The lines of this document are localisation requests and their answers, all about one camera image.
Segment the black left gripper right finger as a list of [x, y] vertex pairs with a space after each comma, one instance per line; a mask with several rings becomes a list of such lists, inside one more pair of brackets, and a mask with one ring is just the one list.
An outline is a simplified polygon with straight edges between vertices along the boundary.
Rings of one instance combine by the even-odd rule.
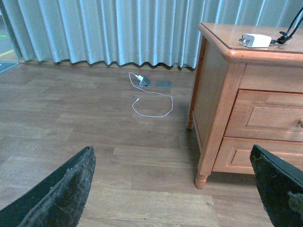
[[255, 144], [250, 161], [256, 185], [273, 226], [303, 225], [303, 172]]

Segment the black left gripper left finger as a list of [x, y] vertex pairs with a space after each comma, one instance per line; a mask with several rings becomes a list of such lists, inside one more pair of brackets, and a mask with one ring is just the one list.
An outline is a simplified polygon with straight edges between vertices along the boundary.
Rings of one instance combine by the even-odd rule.
[[75, 227], [85, 208], [96, 166], [85, 147], [0, 211], [2, 227]]

